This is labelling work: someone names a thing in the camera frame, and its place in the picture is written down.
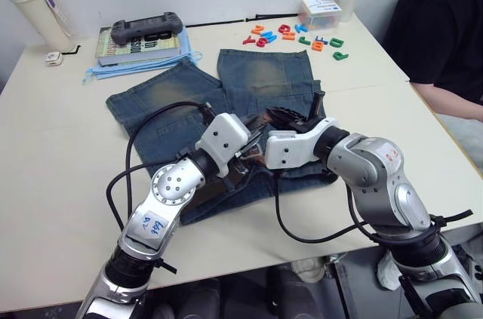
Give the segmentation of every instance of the stack of books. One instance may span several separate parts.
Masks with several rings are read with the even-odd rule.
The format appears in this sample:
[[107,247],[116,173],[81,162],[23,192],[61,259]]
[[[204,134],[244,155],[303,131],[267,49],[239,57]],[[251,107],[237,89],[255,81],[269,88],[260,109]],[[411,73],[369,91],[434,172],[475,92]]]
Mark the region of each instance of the stack of books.
[[117,45],[111,38],[111,27],[101,27],[97,40],[96,59],[101,66],[145,63],[164,60],[181,54],[183,40],[178,35],[133,38],[126,45]]

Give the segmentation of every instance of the small white box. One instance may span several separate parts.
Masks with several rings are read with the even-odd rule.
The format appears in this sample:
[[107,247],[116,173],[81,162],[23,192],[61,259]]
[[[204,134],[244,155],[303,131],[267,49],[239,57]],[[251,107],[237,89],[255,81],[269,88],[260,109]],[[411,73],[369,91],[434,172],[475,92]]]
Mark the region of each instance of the small white box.
[[311,29],[333,29],[339,24],[342,9],[334,0],[302,0],[299,19]]

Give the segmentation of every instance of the denim fabric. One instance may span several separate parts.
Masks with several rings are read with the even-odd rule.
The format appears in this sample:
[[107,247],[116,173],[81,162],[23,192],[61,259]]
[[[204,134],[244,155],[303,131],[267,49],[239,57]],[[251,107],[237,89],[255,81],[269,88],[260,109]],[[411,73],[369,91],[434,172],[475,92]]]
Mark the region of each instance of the denim fabric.
[[[285,54],[221,50],[217,69],[221,81],[184,59],[174,68],[124,93],[112,95],[106,104],[131,135],[148,114],[180,100],[209,102],[215,112],[232,112],[239,117],[263,113],[271,106],[283,106],[307,115],[314,91],[320,90],[320,81],[313,80],[305,51]],[[267,128],[260,139],[263,148],[269,130]],[[204,131],[197,109],[179,108],[147,124],[134,146],[142,162],[170,161],[181,149],[194,149]],[[149,168],[149,174],[153,175],[157,169]],[[291,192],[330,183],[332,180],[320,174],[321,169],[321,164],[314,162],[285,172],[280,191]],[[193,223],[273,196],[270,176],[265,167],[253,165],[233,192],[224,192],[183,213],[181,222]]]

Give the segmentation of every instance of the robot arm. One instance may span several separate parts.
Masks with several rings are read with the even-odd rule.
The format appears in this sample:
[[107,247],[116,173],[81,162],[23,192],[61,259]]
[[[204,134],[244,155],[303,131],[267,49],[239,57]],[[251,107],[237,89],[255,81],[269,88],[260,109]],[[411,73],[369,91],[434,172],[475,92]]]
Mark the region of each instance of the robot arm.
[[[438,317],[447,308],[456,310],[463,303],[481,304],[451,246],[431,223],[405,176],[401,150],[383,138],[349,134],[333,118],[314,119],[309,116],[292,124],[296,130],[270,132],[267,167],[294,168],[320,160],[329,171],[341,176],[354,194],[361,217],[377,233],[375,241],[391,251],[402,273],[400,281],[406,297],[421,317]],[[307,124],[312,129],[300,133],[306,131],[303,126]]]
[[154,174],[149,194],[129,218],[76,319],[141,316],[152,270],[165,265],[161,256],[181,211],[206,179],[228,174],[228,162],[250,141],[250,131],[235,115],[217,115],[196,143],[193,155]]

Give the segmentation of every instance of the person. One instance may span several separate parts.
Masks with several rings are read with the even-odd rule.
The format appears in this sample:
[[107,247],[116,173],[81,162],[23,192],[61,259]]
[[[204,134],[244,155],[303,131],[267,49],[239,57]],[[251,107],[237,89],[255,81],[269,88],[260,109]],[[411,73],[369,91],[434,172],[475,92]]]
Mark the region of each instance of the person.
[[427,0],[393,59],[434,112],[483,122],[483,0]]

